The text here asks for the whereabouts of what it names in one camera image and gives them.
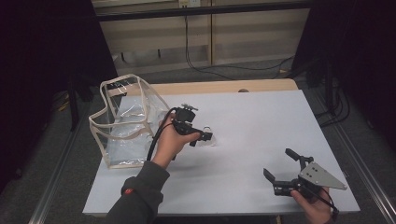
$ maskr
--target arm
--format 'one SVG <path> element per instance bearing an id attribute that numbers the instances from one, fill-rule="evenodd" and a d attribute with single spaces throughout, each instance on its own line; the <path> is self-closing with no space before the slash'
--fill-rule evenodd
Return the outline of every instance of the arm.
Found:
<path id="1" fill-rule="evenodd" d="M 157 216 L 158 206 L 163 201 L 161 189 L 169 177 L 165 169 L 186 143 L 200 136 L 198 133 L 179 135 L 171 124 L 174 116 L 171 114 L 164 121 L 165 128 L 152 161 L 145 161 L 140 173 L 125 181 L 121 197 L 108 212 L 106 223 L 146 224 Z"/>
<path id="2" fill-rule="evenodd" d="M 324 192 L 324 190 L 329 192 L 329 188 L 323 188 L 319 196 L 322 197 L 324 200 L 329 201 L 330 200 L 329 195 L 326 192 Z M 309 224 L 333 223 L 332 212 L 329 205 L 318 199 L 309 202 L 297 190 L 292 190 L 290 194 L 297 202 L 297 204 L 299 204 L 304 209 L 305 217 Z"/>

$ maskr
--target black cable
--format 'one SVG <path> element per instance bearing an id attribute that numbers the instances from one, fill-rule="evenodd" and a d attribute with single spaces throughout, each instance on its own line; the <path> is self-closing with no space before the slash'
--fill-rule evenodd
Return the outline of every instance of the black cable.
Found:
<path id="1" fill-rule="evenodd" d="M 284 59 L 281 63 L 279 63 L 277 65 L 274 65 L 274 66 L 271 66 L 271 67 L 265 67 L 265 68 L 248 68 L 248 67 L 241 67 L 241 66 L 234 66 L 234 65 L 212 65 L 212 66 L 203 67 L 203 68 L 200 68 L 200 69 L 204 70 L 204 69 L 220 67 L 220 68 L 246 69 L 246 70 L 252 70 L 252 71 L 265 71 L 265 70 L 270 70 L 270 69 L 273 69 L 273 68 L 276 68 L 276 67 L 280 67 L 283 63 L 287 62 L 288 60 L 290 60 L 292 58 L 294 58 L 294 55 L 289 57 L 289 58 L 287 58 L 287 59 Z"/>
<path id="2" fill-rule="evenodd" d="M 278 73 L 276 74 L 276 76 L 272 77 L 272 79 L 274 79 L 274 78 L 276 78 L 276 77 L 278 77 L 280 75 L 279 70 L 280 70 L 280 67 L 282 66 L 282 64 L 287 62 L 288 60 L 294 58 L 294 55 L 293 55 L 293 56 L 291 56 L 291 57 L 289 57 L 287 59 L 284 59 L 281 63 L 279 63 L 277 65 L 270 66 L 270 67 L 265 67 L 265 68 L 248 68 L 248 67 L 235 66 L 235 65 L 212 65 L 212 66 L 207 66 L 207 67 L 202 67 L 202 68 L 196 68 L 195 66 L 193 66 L 193 64 L 191 63 L 191 59 L 190 59 L 190 51 L 189 51 L 189 22 L 188 22 L 187 16 L 184 17 L 184 22 L 186 24 L 186 61 L 187 61 L 187 64 L 189 65 L 190 68 L 192 68 L 192 69 L 194 69 L 194 70 L 196 70 L 198 72 L 209 73 L 209 74 L 213 74 L 213 75 L 216 75 L 216 76 L 219 76 L 219 77 L 224 77 L 224 78 L 227 78 L 227 79 L 230 79 L 230 80 L 235 80 L 233 78 L 226 77 L 226 76 L 224 76 L 222 74 L 219 74 L 219 73 L 208 72 L 208 71 L 204 71 L 204 70 L 220 67 L 220 68 L 246 69 L 246 70 L 252 70 L 252 71 L 265 71 L 265 70 L 270 70 L 270 69 L 279 67 Z"/>
<path id="3" fill-rule="evenodd" d="M 311 189 L 307 188 L 304 185 L 302 185 L 301 188 L 307 190 L 309 193 L 311 193 L 312 195 L 317 197 L 317 199 L 321 200 L 323 203 L 326 203 L 328 206 L 330 206 L 330 208 L 332 208 L 332 220 L 333 221 L 337 220 L 339 210 L 335 207 L 334 201 L 332 200 L 332 197 L 330 196 L 329 192 L 327 192 L 327 190 L 325 190 L 324 188 L 321 188 L 321 190 L 324 190 L 324 192 L 326 192 L 326 194 L 329 196 L 330 202 L 326 201 L 320 195 L 317 195 L 314 191 L 312 191 Z"/>
<path id="4" fill-rule="evenodd" d="M 340 86 L 334 87 L 334 88 L 337 88 L 337 94 L 338 94 L 338 92 L 340 91 Z M 332 111 L 337 110 L 337 109 L 338 109 L 338 106 L 340 105 L 340 102 L 341 102 L 341 98 L 339 97 L 339 94 L 338 94 L 338 96 L 337 96 L 337 101 L 335 102 L 335 105 L 334 105 L 331 109 L 327 109 L 327 110 L 324 111 L 324 112 L 321 112 L 321 113 L 318 113 L 318 114 L 314 114 L 314 115 L 315 115 L 315 118 L 319 119 L 319 118 L 321 118 L 322 116 L 324 116 L 324 115 L 326 115 L 326 114 L 328 114 L 328 113 L 330 113 L 330 112 L 332 112 Z"/>
<path id="5" fill-rule="evenodd" d="M 345 94 L 344 91 L 343 91 L 343 93 L 344 93 L 344 97 L 346 98 L 346 108 L 347 108 L 346 115 L 345 115 L 343 118 L 341 118 L 341 119 L 337 119 L 337 118 L 336 118 L 335 121 L 330 122 L 330 123 L 328 123 L 328 122 L 326 121 L 325 123 L 323 123 L 323 124 L 320 125 L 320 128 L 327 127 L 327 126 L 332 125 L 332 124 L 334 124 L 334 123 L 342 122 L 342 121 L 346 120 L 346 119 L 349 117 L 349 114 L 350 114 L 350 104 L 349 104 L 349 100 L 348 100 L 348 98 L 347 98 L 347 95 Z"/>
<path id="6" fill-rule="evenodd" d="M 341 108 L 340 108 L 340 110 L 338 111 L 338 113 L 335 114 L 335 115 L 333 116 L 332 119 L 329 119 L 329 120 L 327 120 L 327 121 L 321 123 L 321 124 L 319 125 L 320 127 L 327 126 L 328 123 L 334 122 L 335 120 L 337 120 L 337 119 L 341 116 L 341 114 L 343 113 L 343 110 L 344 110 L 344 104 L 343 104 L 342 101 L 341 101 L 341 104 L 340 104 L 340 105 L 341 105 Z"/>
<path id="7" fill-rule="evenodd" d="M 187 16 L 184 17 L 184 22 L 186 23 L 186 61 L 187 61 L 187 64 L 189 65 L 189 67 L 194 69 L 195 71 L 198 71 L 198 72 L 209 73 L 209 74 L 213 74 L 213 75 L 216 75 L 216 76 L 219 76 L 219 77 L 224 77 L 224 78 L 229 79 L 229 80 L 235 80 L 233 78 L 226 77 L 226 76 L 224 76 L 222 74 L 219 74 L 219 73 L 202 71 L 201 69 L 198 69 L 198 68 L 194 67 L 194 65 L 192 65 L 191 60 L 190 60 L 190 53 L 189 53 L 189 22 L 187 20 Z"/>
<path id="8" fill-rule="evenodd" d="M 163 122 L 162 122 L 161 125 L 158 127 L 157 132 L 155 133 L 154 137 L 152 138 L 152 142 L 151 142 L 151 145 L 150 145 L 149 150 L 148 150 L 147 161 L 151 161 L 151 157 L 152 157 L 152 153 L 154 152 L 155 145 L 157 144 L 157 141 L 158 141 L 158 139 L 160 138 L 160 135 L 161 135 L 161 133 L 163 132 L 163 129 L 164 129 L 166 126 L 168 126 L 168 124 L 165 125 L 165 127 L 163 127 L 163 125 L 165 124 L 165 121 L 168 119 L 169 115 L 170 115 L 174 110 L 176 110 L 175 107 L 173 107 L 172 109 L 170 109 L 170 110 L 166 113 L 165 117 L 163 117 Z"/>
<path id="9" fill-rule="evenodd" d="M 324 125 L 324 124 L 329 123 L 329 122 L 331 122 L 331 121 L 333 121 L 333 120 L 336 120 L 338 117 L 341 116 L 341 114 L 342 114 L 342 112 L 343 112 L 343 110 L 344 110 L 344 104 L 343 104 L 343 102 L 342 102 L 342 100 L 341 100 L 341 96 L 340 96 L 339 91 L 340 91 L 340 88 L 338 87 L 338 88 L 337 88 L 336 95 L 335 95 L 335 96 L 336 96 L 336 105 L 333 106 L 332 109 L 329 109 L 328 112 L 335 112 L 335 111 L 338 109 L 338 106 L 339 106 L 339 105 L 341 106 L 341 108 L 339 109 L 339 111 L 338 111 L 337 114 L 334 114 L 334 115 L 333 115 L 333 118 L 332 118 L 332 119 L 329 119 L 329 120 L 323 122 L 321 125 Z"/>

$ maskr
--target electrical outlet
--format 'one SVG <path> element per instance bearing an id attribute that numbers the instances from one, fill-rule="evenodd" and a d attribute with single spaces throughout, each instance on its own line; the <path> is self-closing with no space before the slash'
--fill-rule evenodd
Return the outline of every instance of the electrical outlet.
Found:
<path id="1" fill-rule="evenodd" d="M 189 7 L 200 7 L 201 0 L 190 0 Z"/>
<path id="2" fill-rule="evenodd" d="M 188 7 L 190 0 L 178 0 L 178 7 Z"/>

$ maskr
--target wall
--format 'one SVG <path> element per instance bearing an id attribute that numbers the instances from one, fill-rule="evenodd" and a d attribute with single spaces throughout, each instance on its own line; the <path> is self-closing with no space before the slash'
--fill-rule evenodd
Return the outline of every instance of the wall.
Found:
<path id="1" fill-rule="evenodd" d="M 203 0 L 201 6 L 225 6 L 269 1 Z M 144 11 L 177 8 L 178 1 L 150 4 L 97 7 L 96 13 Z M 253 62 L 287 58 L 295 54 L 309 9 L 231 13 L 213 16 L 189 16 L 189 51 L 198 65 Z M 101 22 L 106 42 L 113 54 L 127 55 L 131 66 L 137 64 L 136 55 L 147 55 L 160 49 L 172 51 L 179 58 L 166 69 L 187 67 L 185 54 L 186 24 L 182 17 L 144 19 L 135 21 Z"/>

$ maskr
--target metal rail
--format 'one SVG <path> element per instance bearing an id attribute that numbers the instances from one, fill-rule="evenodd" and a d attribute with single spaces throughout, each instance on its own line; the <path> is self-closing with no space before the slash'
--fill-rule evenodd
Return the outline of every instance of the metal rail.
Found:
<path id="1" fill-rule="evenodd" d="M 35 207 L 35 211 L 33 212 L 32 217 L 30 218 L 29 224 L 42 224 L 46 220 L 56 190 L 59 186 L 59 182 L 62 177 L 64 166 L 66 164 L 69 153 L 76 142 L 76 138 L 79 134 L 82 124 L 85 123 L 86 120 L 88 120 L 88 115 L 89 115 L 88 112 L 90 110 L 90 106 L 91 104 L 84 104 L 84 106 L 82 107 L 83 117 L 77 124 L 76 129 L 69 134 L 66 144 L 64 145 L 64 148 L 62 150 L 61 157 L 59 158 L 58 163 L 56 164 L 56 167 L 52 172 L 52 175 L 49 179 L 49 183 L 47 184 L 46 189 L 41 195 L 40 201 Z"/>
<path id="2" fill-rule="evenodd" d="M 261 4 L 216 6 L 216 7 L 171 8 L 171 9 L 137 11 L 137 12 L 126 12 L 126 13 L 98 14 L 96 15 L 95 18 L 98 21 L 126 21 L 126 20 L 165 18 L 165 17 L 225 14 L 225 13 L 237 13 L 237 12 L 274 11 L 274 10 L 311 8 L 313 3 L 314 1 L 312 0 L 305 0 L 305 1 L 294 1 L 294 2 L 261 3 Z"/>
<path id="3" fill-rule="evenodd" d="M 317 97 L 318 103 L 325 109 L 325 105 L 323 102 L 325 101 L 323 96 L 320 92 L 317 91 L 317 95 L 321 96 L 321 100 Z M 341 142 L 344 144 L 349 156 L 350 161 L 357 170 L 361 180 L 363 181 L 364 185 L 370 192 L 371 196 L 373 197 L 377 207 L 381 211 L 384 219 L 388 222 L 388 224 L 396 224 L 396 209 L 392 203 L 391 198 L 388 194 L 383 190 L 379 182 L 374 177 L 373 173 L 371 173 L 370 169 L 364 162 L 361 154 L 353 145 L 352 141 L 347 136 L 346 131 L 343 129 L 340 123 L 335 123 L 333 125 L 334 130 L 338 134 Z"/>

